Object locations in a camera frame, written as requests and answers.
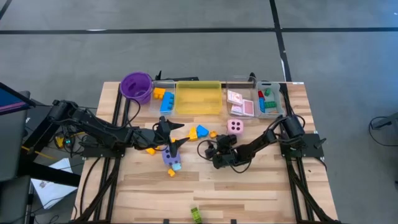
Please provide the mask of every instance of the pink card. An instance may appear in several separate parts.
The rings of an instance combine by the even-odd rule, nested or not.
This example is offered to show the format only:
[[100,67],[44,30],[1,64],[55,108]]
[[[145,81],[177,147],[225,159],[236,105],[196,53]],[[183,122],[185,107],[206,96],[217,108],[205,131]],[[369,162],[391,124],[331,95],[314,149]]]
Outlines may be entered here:
[[251,100],[243,100],[243,114],[254,116],[254,103]]
[[243,115],[243,106],[232,105],[231,114],[242,116]]
[[228,103],[232,103],[235,105],[242,105],[243,104],[243,97],[242,94],[240,93],[236,93],[234,91],[228,90],[228,94],[227,94],[227,102]]

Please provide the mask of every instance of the gray floor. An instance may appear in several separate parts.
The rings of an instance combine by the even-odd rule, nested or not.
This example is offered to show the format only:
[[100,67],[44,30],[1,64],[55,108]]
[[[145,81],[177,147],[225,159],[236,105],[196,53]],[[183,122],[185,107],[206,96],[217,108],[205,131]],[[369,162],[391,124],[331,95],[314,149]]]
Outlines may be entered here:
[[[398,27],[398,3],[393,0],[276,4],[282,28]],[[269,2],[261,0],[13,0],[0,29],[273,25]],[[368,123],[397,112],[398,32],[284,33],[283,38],[292,79],[306,83],[318,132],[328,139],[326,163],[340,220],[396,223],[398,149],[377,145],[369,137]],[[264,80],[284,80],[274,33],[0,35],[1,81],[30,90],[43,103],[58,98],[96,106],[104,81],[120,80],[135,70],[201,80],[255,72]],[[397,144],[395,134],[390,128],[374,133],[389,144]],[[81,167],[73,170],[79,173]],[[68,196],[37,220],[45,223],[60,215],[58,222],[67,222],[74,199],[75,194]]]

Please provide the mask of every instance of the toy piece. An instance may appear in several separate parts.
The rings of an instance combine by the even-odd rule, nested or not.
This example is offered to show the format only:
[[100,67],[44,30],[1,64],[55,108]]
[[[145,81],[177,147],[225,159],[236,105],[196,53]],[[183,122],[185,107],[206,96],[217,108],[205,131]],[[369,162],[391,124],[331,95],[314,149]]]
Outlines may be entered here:
[[243,115],[254,116],[254,103],[251,100],[243,100]]
[[164,93],[166,92],[166,89],[163,88],[154,88],[154,98],[155,99],[163,99]]
[[173,165],[172,165],[172,169],[173,169],[174,171],[180,170],[180,169],[181,169],[181,163],[173,164]]
[[195,127],[192,127],[191,130],[189,130],[189,135],[187,137],[189,138],[189,141],[198,140],[197,129]]
[[227,102],[228,103],[232,103],[235,105],[242,105],[243,104],[243,97],[242,94],[240,93],[236,93],[234,91],[228,90],[228,94],[227,94]]
[[201,220],[201,216],[200,216],[198,208],[195,207],[195,208],[191,209],[191,214],[192,214],[192,218],[193,218],[193,221],[195,222],[195,224],[203,223],[203,221]]
[[232,105],[232,107],[231,107],[231,114],[235,114],[235,115],[238,115],[238,116],[242,116],[242,115],[243,115],[243,106]]
[[243,122],[240,119],[229,119],[227,122],[228,134],[242,134],[243,133]]
[[163,96],[162,106],[160,106],[161,113],[168,113],[172,110],[174,105],[174,94],[171,92],[165,92]]
[[210,131],[210,138],[215,138],[217,137],[217,132],[216,131]]
[[156,150],[155,150],[154,148],[148,148],[148,149],[145,149],[145,151],[147,151],[149,154],[151,154],[151,155],[154,155],[155,153],[156,153]]
[[173,158],[170,154],[170,148],[167,146],[165,150],[162,151],[162,157],[164,164],[172,166],[173,164],[181,163],[180,152],[177,151],[177,155]]
[[261,110],[261,112],[265,113],[266,112],[266,106],[265,106],[266,99],[264,98],[264,95],[262,94],[262,91],[259,91],[258,94],[259,94],[260,110]]
[[167,173],[168,173],[171,177],[174,177],[174,176],[175,176],[175,172],[174,172],[174,170],[172,170],[172,169],[169,169],[169,170],[167,171]]
[[275,107],[276,107],[275,101],[266,102],[266,108],[275,108]]
[[264,91],[265,96],[269,96],[271,94],[271,89],[270,88],[266,88],[266,90]]
[[202,125],[197,126],[197,136],[198,138],[206,137],[209,134],[209,130],[207,130]]

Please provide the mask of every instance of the purple basket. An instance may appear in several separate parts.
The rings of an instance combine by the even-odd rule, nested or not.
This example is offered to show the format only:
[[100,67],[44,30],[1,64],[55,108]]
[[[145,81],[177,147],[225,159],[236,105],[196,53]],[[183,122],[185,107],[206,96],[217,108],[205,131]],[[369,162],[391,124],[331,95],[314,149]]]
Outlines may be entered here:
[[127,99],[135,99],[140,104],[148,103],[152,93],[151,77],[145,72],[133,72],[123,78],[120,91]]

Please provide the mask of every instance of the white paper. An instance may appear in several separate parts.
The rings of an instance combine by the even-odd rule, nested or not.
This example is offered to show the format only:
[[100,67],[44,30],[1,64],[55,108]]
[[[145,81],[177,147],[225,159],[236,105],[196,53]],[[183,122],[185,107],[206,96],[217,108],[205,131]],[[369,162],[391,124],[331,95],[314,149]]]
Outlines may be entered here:
[[[66,172],[72,173],[69,159],[67,158],[61,159],[60,161],[52,164],[50,167],[54,169],[62,169]],[[68,194],[72,193],[74,190],[77,189],[77,187],[55,184],[53,182],[48,182],[44,180],[31,179],[31,181],[36,189],[37,194],[39,195],[39,199],[42,202],[42,205],[45,205],[44,209],[51,208],[53,205],[61,201],[62,197],[67,196]]]

